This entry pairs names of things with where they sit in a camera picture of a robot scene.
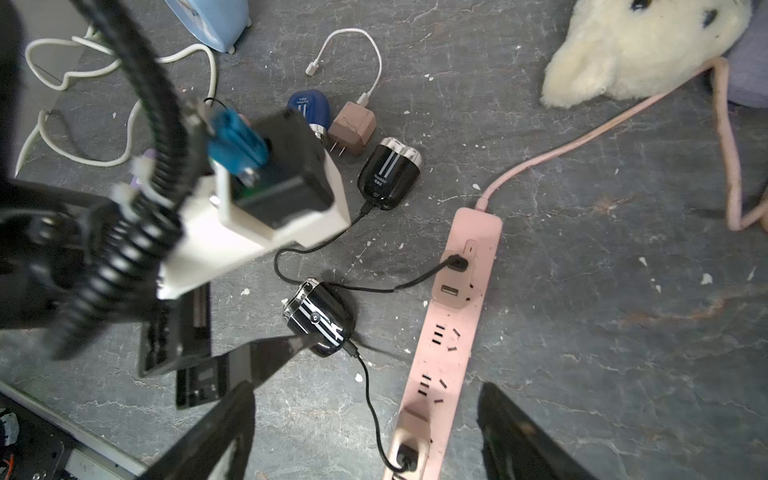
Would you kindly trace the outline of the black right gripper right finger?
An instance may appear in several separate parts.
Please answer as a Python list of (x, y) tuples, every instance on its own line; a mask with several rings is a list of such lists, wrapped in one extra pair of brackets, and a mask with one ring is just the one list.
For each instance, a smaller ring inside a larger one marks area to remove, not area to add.
[(488, 479), (595, 479), (497, 385), (483, 384), (477, 413)]

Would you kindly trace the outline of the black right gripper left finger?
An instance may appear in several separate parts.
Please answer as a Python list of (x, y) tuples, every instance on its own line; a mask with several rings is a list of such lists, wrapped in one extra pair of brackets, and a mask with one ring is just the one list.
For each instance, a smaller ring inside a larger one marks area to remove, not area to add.
[(142, 479), (243, 479), (255, 431), (253, 385), (238, 384)]

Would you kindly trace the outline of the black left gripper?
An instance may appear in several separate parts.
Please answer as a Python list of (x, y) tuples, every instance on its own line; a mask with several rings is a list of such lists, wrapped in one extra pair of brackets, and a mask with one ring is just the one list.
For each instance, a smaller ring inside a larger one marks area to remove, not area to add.
[(143, 323), (138, 375), (177, 371), (179, 410), (215, 402), (242, 382), (263, 385), (296, 355), (318, 344), (317, 334), (258, 339), (211, 355), (211, 293), (204, 284), (174, 300), (156, 300)]

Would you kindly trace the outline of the purple power strip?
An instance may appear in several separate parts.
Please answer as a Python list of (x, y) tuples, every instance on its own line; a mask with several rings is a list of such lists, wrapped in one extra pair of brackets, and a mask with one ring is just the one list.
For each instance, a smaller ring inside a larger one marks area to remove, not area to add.
[(131, 163), (131, 181), (129, 185), (137, 191), (151, 188), (151, 181), (155, 173), (157, 151), (154, 148), (147, 149), (143, 154), (133, 158)]

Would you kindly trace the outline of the pink USB charger front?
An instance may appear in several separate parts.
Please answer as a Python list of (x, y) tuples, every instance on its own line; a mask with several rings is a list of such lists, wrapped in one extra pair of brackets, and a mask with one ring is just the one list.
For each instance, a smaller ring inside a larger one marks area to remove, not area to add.
[(331, 149), (358, 156), (363, 153), (377, 125), (375, 114), (367, 107), (347, 102), (328, 129)]

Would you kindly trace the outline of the blue shaver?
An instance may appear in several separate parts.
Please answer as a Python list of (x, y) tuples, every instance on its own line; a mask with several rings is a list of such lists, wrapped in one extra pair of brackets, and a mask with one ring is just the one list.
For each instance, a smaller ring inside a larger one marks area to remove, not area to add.
[(326, 140), (327, 130), (331, 124), (330, 104), (321, 91), (310, 89), (295, 92), (289, 98), (287, 105), (304, 116), (319, 140)]

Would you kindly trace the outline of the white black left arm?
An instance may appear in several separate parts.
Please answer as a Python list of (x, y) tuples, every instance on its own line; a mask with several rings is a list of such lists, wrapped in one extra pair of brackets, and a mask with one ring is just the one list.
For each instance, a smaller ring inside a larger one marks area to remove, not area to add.
[(188, 233), (181, 210), (222, 134), (202, 104), (180, 106), (145, 37), (117, 1), (80, 1), (114, 48), (148, 116), (155, 159), (139, 188), (100, 197), (1, 181), (1, 326), (40, 328), (43, 350), (75, 358), (112, 323), (143, 326), (142, 375), (184, 375), (210, 353), (210, 288), (159, 296), (163, 261)]

